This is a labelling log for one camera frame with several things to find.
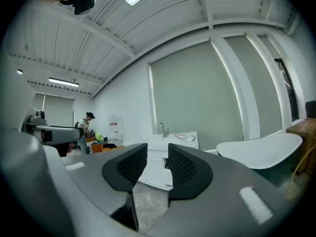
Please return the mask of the dark window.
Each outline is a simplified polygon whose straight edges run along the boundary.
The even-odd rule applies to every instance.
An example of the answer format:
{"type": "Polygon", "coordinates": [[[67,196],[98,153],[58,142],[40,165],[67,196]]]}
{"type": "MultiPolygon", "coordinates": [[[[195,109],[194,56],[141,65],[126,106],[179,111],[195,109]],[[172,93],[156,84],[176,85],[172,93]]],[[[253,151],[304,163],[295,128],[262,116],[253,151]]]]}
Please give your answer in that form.
{"type": "Polygon", "coordinates": [[[283,82],[285,83],[285,87],[286,87],[288,98],[289,98],[290,108],[291,108],[292,121],[296,121],[299,119],[299,112],[298,112],[296,95],[295,95],[291,78],[289,76],[288,70],[284,62],[281,59],[275,59],[275,63],[277,64],[280,74],[282,75],[283,82]]]}

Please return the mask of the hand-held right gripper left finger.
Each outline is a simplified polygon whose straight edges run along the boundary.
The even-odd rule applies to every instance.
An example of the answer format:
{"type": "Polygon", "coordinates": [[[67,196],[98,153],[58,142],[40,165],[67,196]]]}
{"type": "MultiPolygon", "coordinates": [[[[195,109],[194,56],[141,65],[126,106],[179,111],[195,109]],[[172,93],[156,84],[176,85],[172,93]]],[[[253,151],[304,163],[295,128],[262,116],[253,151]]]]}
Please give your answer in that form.
{"type": "Polygon", "coordinates": [[[133,144],[108,153],[112,158],[102,166],[102,176],[116,191],[132,192],[147,166],[148,144],[133,144]]]}

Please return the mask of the white water dispenser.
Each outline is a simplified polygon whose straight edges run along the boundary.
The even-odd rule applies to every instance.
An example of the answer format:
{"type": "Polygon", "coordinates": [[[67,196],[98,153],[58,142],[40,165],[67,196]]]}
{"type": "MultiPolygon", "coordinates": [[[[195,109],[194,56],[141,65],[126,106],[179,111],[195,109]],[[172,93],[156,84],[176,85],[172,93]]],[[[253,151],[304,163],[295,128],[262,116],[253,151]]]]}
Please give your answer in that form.
{"type": "Polygon", "coordinates": [[[108,136],[108,143],[115,144],[117,147],[123,145],[121,134],[119,132],[110,133],[108,136]]]}

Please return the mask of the white vanity cabinet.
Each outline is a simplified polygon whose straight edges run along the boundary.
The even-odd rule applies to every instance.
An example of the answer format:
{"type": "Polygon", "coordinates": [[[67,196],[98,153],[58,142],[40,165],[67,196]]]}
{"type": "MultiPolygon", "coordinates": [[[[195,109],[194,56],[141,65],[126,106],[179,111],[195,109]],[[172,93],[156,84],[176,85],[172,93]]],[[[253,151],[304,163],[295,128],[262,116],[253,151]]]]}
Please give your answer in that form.
{"type": "Polygon", "coordinates": [[[148,149],[147,165],[139,182],[165,191],[173,186],[171,171],[166,167],[168,151],[148,149]]]}

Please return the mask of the person's left hand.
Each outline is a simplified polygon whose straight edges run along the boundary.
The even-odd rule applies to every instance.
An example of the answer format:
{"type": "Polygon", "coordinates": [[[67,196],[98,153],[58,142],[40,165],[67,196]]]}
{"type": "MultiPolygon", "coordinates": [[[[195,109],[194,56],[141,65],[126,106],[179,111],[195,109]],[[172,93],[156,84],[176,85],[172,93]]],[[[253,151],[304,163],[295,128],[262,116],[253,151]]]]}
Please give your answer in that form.
{"type": "Polygon", "coordinates": [[[59,153],[59,156],[66,157],[68,153],[72,152],[73,146],[74,146],[73,142],[67,142],[67,143],[57,145],[56,148],[59,153]]]}

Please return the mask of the grey device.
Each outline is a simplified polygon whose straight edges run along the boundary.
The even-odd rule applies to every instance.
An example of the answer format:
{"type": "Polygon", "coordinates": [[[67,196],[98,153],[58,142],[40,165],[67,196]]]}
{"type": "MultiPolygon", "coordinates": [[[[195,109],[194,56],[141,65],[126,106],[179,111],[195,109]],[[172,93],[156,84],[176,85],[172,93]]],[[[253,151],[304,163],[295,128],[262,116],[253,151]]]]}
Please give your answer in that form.
{"type": "Polygon", "coordinates": [[[45,112],[42,110],[32,110],[27,117],[27,122],[34,125],[47,125],[45,112]]]}

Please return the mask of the black bag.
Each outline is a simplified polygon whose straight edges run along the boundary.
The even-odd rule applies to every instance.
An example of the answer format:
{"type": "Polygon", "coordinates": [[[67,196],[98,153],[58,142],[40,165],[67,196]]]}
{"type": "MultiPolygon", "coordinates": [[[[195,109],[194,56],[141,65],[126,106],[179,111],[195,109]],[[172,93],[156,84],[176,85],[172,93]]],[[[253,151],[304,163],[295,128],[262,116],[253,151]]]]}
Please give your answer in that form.
{"type": "Polygon", "coordinates": [[[306,102],[305,109],[308,119],[316,119],[316,100],[306,102]]]}

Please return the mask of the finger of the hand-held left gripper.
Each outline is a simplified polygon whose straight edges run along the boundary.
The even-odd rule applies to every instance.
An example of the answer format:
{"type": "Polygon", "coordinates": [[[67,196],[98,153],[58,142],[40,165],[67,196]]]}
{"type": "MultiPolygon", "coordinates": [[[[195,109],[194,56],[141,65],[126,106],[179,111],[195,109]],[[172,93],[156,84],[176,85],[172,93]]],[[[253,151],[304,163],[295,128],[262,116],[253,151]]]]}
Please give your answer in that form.
{"type": "Polygon", "coordinates": [[[52,143],[63,144],[79,140],[83,136],[83,129],[78,127],[52,127],[52,143]]]}

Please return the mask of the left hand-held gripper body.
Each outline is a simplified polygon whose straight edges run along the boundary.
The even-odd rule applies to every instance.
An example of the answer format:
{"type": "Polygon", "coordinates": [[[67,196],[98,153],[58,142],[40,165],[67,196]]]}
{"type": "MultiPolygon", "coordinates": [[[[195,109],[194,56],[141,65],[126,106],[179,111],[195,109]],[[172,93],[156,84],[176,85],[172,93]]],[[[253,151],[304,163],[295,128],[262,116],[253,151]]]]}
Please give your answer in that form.
{"type": "Polygon", "coordinates": [[[33,136],[36,137],[43,145],[53,145],[52,128],[49,125],[39,125],[33,127],[33,136]]]}

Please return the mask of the brown wooden cabinet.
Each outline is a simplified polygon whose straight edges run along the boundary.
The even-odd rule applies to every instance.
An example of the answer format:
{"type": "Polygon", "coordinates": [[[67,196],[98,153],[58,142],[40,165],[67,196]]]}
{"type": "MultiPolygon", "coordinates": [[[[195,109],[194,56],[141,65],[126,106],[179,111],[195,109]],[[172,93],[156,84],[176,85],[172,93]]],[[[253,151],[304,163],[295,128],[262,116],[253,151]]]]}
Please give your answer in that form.
{"type": "Polygon", "coordinates": [[[286,133],[302,138],[296,156],[297,174],[306,173],[309,177],[316,174],[316,118],[304,119],[288,128],[286,133]]]}

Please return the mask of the water jug red label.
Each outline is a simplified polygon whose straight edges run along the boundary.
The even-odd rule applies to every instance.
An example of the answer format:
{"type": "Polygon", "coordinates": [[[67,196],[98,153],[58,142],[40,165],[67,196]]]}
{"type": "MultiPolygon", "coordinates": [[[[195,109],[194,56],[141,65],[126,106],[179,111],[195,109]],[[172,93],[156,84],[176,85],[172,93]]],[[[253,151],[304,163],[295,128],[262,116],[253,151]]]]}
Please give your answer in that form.
{"type": "Polygon", "coordinates": [[[121,117],[112,115],[109,117],[109,132],[110,133],[121,133],[121,117]]]}

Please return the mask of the white washbasin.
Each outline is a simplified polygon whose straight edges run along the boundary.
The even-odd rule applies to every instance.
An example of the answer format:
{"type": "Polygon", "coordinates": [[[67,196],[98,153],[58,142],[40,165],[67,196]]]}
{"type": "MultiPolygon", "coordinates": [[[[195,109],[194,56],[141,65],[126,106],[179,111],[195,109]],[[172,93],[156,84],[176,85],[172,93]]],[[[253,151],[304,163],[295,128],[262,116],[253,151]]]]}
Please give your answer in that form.
{"type": "Polygon", "coordinates": [[[166,138],[163,138],[162,134],[151,135],[148,139],[149,148],[152,150],[167,151],[168,144],[177,144],[181,146],[191,147],[199,149],[198,135],[197,132],[180,133],[185,134],[184,140],[174,137],[174,134],[170,133],[166,138]],[[191,143],[187,142],[187,137],[195,136],[195,140],[191,143]]]}

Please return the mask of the grey roller blind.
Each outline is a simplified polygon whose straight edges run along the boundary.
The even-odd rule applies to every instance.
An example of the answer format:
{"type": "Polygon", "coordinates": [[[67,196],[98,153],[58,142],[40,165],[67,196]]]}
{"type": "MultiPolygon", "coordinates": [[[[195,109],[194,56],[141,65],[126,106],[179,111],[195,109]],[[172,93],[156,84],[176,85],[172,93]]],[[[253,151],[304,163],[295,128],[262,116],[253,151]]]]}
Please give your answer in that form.
{"type": "Polygon", "coordinates": [[[170,133],[196,132],[201,150],[243,140],[236,94],[210,42],[151,64],[157,124],[170,133]]]}
{"type": "Polygon", "coordinates": [[[44,111],[48,125],[73,127],[74,102],[72,98],[36,93],[31,107],[44,111]]]}
{"type": "Polygon", "coordinates": [[[228,37],[225,40],[244,67],[252,86],[261,137],[281,130],[282,119],[277,91],[262,57],[246,36],[228,37]]]}
{"type": "Polygon", "coordinates": [[[272,55],[274,59],[281,59],[279,53],[277,52],[275,47],[272,45],[272,43],[270,42],[267,36],[259,36],[258,38],[265,45],[265,47],[267,48],[267,50],[269,51],[269,53],[272,55]]]}

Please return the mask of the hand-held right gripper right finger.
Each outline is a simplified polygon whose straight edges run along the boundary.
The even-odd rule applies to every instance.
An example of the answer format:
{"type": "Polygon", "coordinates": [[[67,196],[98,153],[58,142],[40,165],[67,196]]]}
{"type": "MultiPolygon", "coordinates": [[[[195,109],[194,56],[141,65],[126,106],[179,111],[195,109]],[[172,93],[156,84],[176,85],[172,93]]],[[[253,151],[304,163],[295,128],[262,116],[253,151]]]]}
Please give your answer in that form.
{"type": "Polygon", "coordinates": [[[168,144],[168,163],[172,174],[169,199],[195,199],[211,183],[213,170],[203,159],[207,153],[195,148],[168,144]]]}

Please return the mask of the chrome faucet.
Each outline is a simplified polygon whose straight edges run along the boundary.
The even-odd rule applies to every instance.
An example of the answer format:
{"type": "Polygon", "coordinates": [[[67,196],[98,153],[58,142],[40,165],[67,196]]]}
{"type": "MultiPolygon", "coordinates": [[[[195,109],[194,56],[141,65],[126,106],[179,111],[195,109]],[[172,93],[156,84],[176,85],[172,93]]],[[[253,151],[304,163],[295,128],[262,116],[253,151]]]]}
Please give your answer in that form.
{"type": "Polygon", "coordinates": [[[163,136],[163,138],[166,138],[166,137],[169,135],[169,129],[165,129],[165,128],[164,128],[164,123],[163,123],[163,122],[160,122],[159,127],[160,127],[161,130],[162,130],[162,136],[163,136]]]}

